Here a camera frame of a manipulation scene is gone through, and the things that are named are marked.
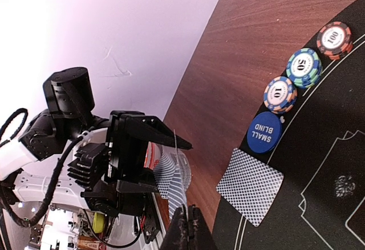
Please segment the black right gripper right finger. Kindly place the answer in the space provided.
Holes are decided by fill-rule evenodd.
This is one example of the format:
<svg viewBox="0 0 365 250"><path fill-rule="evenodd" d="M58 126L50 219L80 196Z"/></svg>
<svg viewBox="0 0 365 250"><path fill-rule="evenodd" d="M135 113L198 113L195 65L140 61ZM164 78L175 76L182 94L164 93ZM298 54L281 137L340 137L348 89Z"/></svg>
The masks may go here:
<svg viewBox="0 0 365 250"><path fill-rule="evenodd" d="M201 210L195 205L191 205L188 207L187 216L188 249L217 249Z"/></svg>

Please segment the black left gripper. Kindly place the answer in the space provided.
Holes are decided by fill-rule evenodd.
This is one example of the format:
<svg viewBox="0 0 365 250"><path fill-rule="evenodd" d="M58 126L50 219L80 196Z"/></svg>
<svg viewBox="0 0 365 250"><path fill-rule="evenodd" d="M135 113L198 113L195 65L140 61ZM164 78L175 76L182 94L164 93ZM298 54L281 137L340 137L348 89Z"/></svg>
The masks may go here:
<svg viewBox="0 0 365 250"><path fill-rule="evenodd" d="M152 171L144 167L148 143L182 150L191 150L193 146L156 116L114 110L109 120L106 136L109 163L104 182L111 191L112 214L141 216L146 195L159 192Z"/></svg>

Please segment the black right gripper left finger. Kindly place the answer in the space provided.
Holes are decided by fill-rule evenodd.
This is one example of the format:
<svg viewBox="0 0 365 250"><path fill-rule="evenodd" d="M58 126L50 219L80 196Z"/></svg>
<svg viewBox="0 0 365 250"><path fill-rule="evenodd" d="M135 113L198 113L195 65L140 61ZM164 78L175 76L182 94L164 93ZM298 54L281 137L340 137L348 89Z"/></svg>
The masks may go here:
<svg viewBox="0 0 365 250"><path fill-rule="evenodd" d="M188 247L188 221L186 207L178 207L172 217L169 228L164 236L161 250L187 250Z"/></svg>

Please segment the blue playing card deck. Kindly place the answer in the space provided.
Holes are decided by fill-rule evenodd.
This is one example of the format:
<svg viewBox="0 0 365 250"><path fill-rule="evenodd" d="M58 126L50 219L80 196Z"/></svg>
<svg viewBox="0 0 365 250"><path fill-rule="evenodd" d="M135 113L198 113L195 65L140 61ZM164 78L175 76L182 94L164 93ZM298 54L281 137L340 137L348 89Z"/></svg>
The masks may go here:
<svg viewBox="0 0 365 250"><path fill-rule="evenodd" d="M192 180L192 172L186 155L172 147L162 146L162 153L153 173L163 199L168 201L169 219L176 209L187 206L186 192Z"/></svg>

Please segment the blue card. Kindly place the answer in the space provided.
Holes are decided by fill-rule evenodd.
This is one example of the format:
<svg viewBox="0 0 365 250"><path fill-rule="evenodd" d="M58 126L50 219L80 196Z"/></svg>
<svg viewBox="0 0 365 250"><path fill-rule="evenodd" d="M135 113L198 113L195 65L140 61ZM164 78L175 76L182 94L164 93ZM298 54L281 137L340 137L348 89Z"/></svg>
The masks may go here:
<svg viewBox="0 0 365 250"><path fill-rule="evenodd" d="M216 186L217 192L247 221L258 227L266 217L284 174L239 148Z"/></svg>

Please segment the blue small blind button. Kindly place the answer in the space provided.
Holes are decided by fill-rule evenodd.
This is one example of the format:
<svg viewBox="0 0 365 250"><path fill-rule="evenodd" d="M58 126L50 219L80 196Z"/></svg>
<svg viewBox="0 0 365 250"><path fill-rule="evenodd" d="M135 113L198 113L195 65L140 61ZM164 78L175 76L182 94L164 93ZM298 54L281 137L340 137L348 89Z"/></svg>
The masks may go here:
<svg viewBox="0 0 365 250"><path fill-rule="evenodd" d="M258 114L251 122L247 132L249 148L258 154L271 151L282 135L282 123L269 111Z"/></svg>

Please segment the white blue chips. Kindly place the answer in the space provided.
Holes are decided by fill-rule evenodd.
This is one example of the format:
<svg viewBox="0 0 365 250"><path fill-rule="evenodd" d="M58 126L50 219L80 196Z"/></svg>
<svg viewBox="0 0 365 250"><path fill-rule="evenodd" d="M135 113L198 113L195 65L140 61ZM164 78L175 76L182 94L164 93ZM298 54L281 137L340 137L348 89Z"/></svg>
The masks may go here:
<svg viewBox="0 0 365 250"><path fill-rule="evenodd" d="M269 111L281 115L294 107L297 95L297 89L292 81L285 76L278 76L266 86L263 103Z"/></svg>

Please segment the green chips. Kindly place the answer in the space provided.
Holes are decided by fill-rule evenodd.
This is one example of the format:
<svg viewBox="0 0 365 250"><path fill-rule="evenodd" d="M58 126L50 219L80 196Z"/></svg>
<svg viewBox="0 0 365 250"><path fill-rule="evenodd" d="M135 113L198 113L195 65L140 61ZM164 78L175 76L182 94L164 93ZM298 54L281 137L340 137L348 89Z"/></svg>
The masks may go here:
<svg viewBox="0 0 365 250"><path fill-rule="evenodd" d="M296 51L286 66L286 76L299 88L315 85L321 72L322 62L318 54L308 47Z"/></svg>

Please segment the red black chips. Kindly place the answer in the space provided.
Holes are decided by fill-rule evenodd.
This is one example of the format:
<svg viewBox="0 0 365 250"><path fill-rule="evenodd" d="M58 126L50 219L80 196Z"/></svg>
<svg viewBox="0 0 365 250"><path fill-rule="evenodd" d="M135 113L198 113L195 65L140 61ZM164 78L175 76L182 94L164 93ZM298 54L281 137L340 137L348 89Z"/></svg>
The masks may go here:
<svg viewBox="0 0 365 250"><path fill-rule="evenodd" d="M317 35L317 48L331 60L339 60L353 48L350 27L340 21L330 22L321 28Z"/></svg>

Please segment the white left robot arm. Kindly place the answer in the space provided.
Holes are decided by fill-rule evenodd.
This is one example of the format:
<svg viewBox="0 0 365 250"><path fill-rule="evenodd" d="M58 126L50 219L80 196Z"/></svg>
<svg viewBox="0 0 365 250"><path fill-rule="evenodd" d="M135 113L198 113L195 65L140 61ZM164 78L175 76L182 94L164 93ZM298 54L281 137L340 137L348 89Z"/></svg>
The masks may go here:
<svg viewBox="0 0 365 250"><path fill-rule="evenodd" d="M92 113L95 102L88 70L53 73L43 84L47 108L1 141L1 204L20 202L141 216L145 196L157 192L152 167L163 147L190 150L158 117L139 111Z"/></svg>

